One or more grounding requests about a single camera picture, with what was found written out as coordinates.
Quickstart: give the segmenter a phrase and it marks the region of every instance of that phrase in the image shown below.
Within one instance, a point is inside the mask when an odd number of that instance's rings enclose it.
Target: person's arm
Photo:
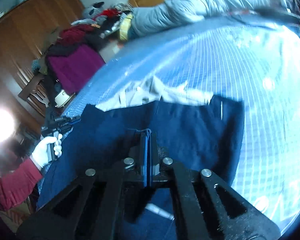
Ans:
[[[42,174],[31,159],[13,173],[0,178],[0,210],[6,211],[21,204],[41,178]]]
[[[47,147],[56,143],[55,155],[60,157],[61,138],[46,137],[34,149],[32,155],[13,173],[0,178],[0,210],[9,210],[21,204],[32,192],[35,184],[42,178],[41,168],[48,164]]]

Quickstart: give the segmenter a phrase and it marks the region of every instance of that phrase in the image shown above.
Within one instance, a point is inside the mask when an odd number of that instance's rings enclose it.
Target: blue plaid fabric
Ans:
[[[86,104],[106,101],[147,75],[171,87],[186,83],[186,88],[244,100],[244,135],[232,187],[283,233],[300,211],[298,36],[257,15],[243,15],[240,21],[213,18],[137,39],[94,75],[65,115],[79,115]]]

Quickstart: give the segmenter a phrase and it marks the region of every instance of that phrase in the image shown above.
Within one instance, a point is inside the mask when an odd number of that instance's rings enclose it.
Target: white fabric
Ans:
[[[48,145],[50,143],[55,143],[55,147],[53,148],[53,150],[55,151],[55,155],[57,157],[60,157],[62,155],[61,139],[62,139],[62,134],[59,134],[58,138],[48,136],[38,143],[38,145],[35,147],[32,153],[32,157],[40,165],[40,167],[43,168],[45,165],[49,163],[47,151],[48,151]]]
[[[182,105],[203,106],[210,103],[213,93],[197,89],[185,90],[187,82],[178,87],[165,86],[156,76],[141,81],[132,81],[109,100],[96,105],[102,111],[141,106],[156,100]]]

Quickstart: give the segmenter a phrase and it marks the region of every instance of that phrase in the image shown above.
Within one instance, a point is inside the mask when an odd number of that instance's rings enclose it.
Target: gloved hand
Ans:
[[[41,168],[48,164],[48,146],[50,143],[56,143],[56,146],[53,148],[55,155],[59,158],[62,155],[61,147],[61,138],[62,134],[59,134],[58,139],[55,137],[46,137],[44,138],[36,148],[34,149],[31,159],[33,159]]]

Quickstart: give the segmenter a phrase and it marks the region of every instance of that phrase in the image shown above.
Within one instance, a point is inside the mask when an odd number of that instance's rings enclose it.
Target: magenta clothing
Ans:
[[[50,66],[68,95],[79,92],[104,64],[102,57],[82,44],[67,57],[48,57]]]

